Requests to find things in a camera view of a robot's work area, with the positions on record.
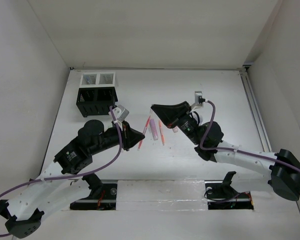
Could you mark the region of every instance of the white table surface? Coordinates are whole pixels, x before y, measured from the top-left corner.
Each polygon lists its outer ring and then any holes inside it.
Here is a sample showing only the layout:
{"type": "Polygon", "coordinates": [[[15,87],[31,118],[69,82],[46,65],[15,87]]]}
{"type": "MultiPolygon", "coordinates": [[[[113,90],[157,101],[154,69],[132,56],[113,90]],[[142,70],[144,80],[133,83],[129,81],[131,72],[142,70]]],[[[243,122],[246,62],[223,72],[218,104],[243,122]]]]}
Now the white table surface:
{"type": "MultiPolygon", "coordinates": [[[[76,137],[90,119],[82,117],[76,98],[82,72],[70,72],[53,128],[43,169],[54,156],[76,137]]],[[[243,148],[262,151],[260,138],[250,111],[238,71],[230,70],[116,70],[119,104],[130,114],[130,126],[143,131],[151,104],[194,102],[194,91],[202,91],[216,105],[217,121],[224,140],[243,148]]],[[[204,121],[211,107],[199,110],[204,121]]],[[[227,172],[249,173],[229,164],[202,160],[194,145],[181,131],[164,129],[165,146],[153,141],[149,132],[140,151],[122,152],[118,160],[97,173],[101,179],[115,180],[221,180],[227,172]]],[[[110,161],[117,147],[93,157],[85,171],[110,161]]],[[[59,211],[50,216],[27,239],[204,239],[204,240],[300,240],[300,213],[295,202],[274,193],[252,192],[255,210],[160,211],[59,211]]]]}

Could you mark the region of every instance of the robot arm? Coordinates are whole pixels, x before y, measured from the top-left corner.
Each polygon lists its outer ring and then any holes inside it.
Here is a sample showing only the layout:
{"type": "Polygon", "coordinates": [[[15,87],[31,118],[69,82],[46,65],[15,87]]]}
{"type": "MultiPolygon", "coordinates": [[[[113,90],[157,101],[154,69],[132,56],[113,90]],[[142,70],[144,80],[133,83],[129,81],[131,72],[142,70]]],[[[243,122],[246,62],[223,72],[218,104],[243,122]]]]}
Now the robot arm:
{"type": "MultiPolygon", "coordinates": [[[[128,151],[145,136],[130,128],[125,121],[128,110],[119,105],[113,112],[120,126],[122,148],[128,151]]],[[[101,192],[103,184],[94,173],[84,175],[60,191],[56,189],[90,165],[93,155],[119,144],[115,125],[112,123],[108,128],[105,126],[108,125],[99,120],[86,122],[78,131],[78,136],[57,153],[53,162],[36,178],[41,182],[29,185],[14,198],[0,200],[0,215],[7,219],[5,226],[10,234],[25,238],[36,231],[50,214],[78,199],[97,196],[101,192]]]]}
{"type": "Polygon", "coordinates": [[[213,191],[232,195],[247,191],[274,191],[287,200],[299,200],[300,172],[274,162],[279,160],[300,170],[300,162],[295,156],[285,149],[279,153],[246,151],[223,141],[224,134],[218,123],[200,124],[200,116],[194,111],[202,107],[205,101],[202,93],[196,91],[192,106],[184,101],[177,105],[154,104],[151,109],[168,128],[178,127],[196,145],[194,150],[203,160],[232,164],[255,172],[245,176],[235,171],[228,172],[220,188],[213,191]]]}

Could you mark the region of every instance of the purple cable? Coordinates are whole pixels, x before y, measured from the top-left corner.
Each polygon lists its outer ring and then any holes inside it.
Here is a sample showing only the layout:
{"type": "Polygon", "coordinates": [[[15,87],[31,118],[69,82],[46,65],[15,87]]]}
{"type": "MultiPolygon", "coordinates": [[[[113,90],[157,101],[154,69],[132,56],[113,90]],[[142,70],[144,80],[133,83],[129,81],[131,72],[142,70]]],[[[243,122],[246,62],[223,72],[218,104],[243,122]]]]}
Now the purple cable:
{"type": "MultiPolygon", "coordinates": [[[[122,143],[122,137],[121,137],[120,127],[119,127],[118,123],[116,122],[116,117],[115,117],[114,112],[112,110],[112,106],[110,106],[110,113],[111,113],[113,122],[115,123],[115,127],[116,127],[116,130],[118,131],[118,136],[119,136],[119,150],[118,150],[118,153],[115,155],[115,157],[110,162],[108,162],[107,164],[105,164],[105,165],[103,165],[103,166],[101,166],[101,167],[99,167],[99,168],[97,168],[95,170],[84,172],[84,173],[77,174],[77,175],[47,177],[47,178],[44,179],[45,181],[66,180],[66,179],[73,179],[73,178],[83,177],[83,176],[86,176],[86,175],[89,175],[89,174],[94,174],[96,172],[99,172],[102,169],[105,169],[106,167],[108,167],[109,165],[111,165],[115,160],[117,160],[117,158],[119,157],[119,155],[121,153],[121,148],[123,146],[123,143],[122,143]]],[[[36,180],[33,180],[33,181],[27,181],[27,182],[22,183],[22,184],[20,184],[18,186],[14,186],[13,188],[10,188],[9,190],[1,193],[0,194],[0,198],[3,197],[4,195],[6,195],[6,194],[8,194],[8,193],[10,193],[10,192],[12,192],[14,190],[16,190],[16,189],[22,188],[22,187],[30,185],[30,184],[39,183],[39,182],[41,182],[41,179],[36,179],[36,180]]],[[[10,233],[0,234],[0,238],[4,238],[4,237],[10,236],[10,235],[11,235],[10,233]]]]}
{"type": "MultiPolygon", "coordinates": [[[[212,115],[211,115],[211,119],[210,119],[210,122],[209,122],[209,125],[208,127],[206,128],[206,131],[205,133],[203,134],[203,137],[201,139],[201,142],[200,142],[200,148],[202,150],[205,150],[205,151],[209,151],[209,150],[225,150],[225,151],[230,151],[230,152],[233,152],[235,151],[236,149],[235,148],[231,148],[231,147],[204,147],[203,144],[204,144],[204,141],[212,127],[212,124],[214,122],[214,119],[215,119],[215,115],[216,115],[216,106],[214,105],[213,102],[207,100],[206,101],[207,103],[209,103],[211,106],[212,106],[212,115]]],[[[286,163],[284,161],[281,161],[281,160],[278,160],[278,159],[274,159],[274,158],[271,158],[271,157],[268,157],[268,156],[262,156],[262,155],[258,155],[258,154],[255,154],[255,153],[251,153],[251,152],[247,152],[247,151],[243,151],[243,150],[240,150],[240,149],[237,149],[236,150],[237,153],[240,153],[240,154],[245,154],[245,155],[248,155],[248,156],[251,156],[251,157],[256,157],[256,158],[260,158],[260,159],[264,159],[264,160],[268,160],[268,161],[272,161],[272,162],[275,162],[275,163],[278,163],[278,164],[281,164],[281,165],[284,165],[288,168],[291,168],[292,170],[295,170],[296,172],[300,173],[300,169],[289,164],[289,163],[286,163]]],[[[230,198],[230,199],[227,199],[227,201],[231,200],[231,199],[235,199],[237,197],[234,196],[233,198],[230,198]]]]}

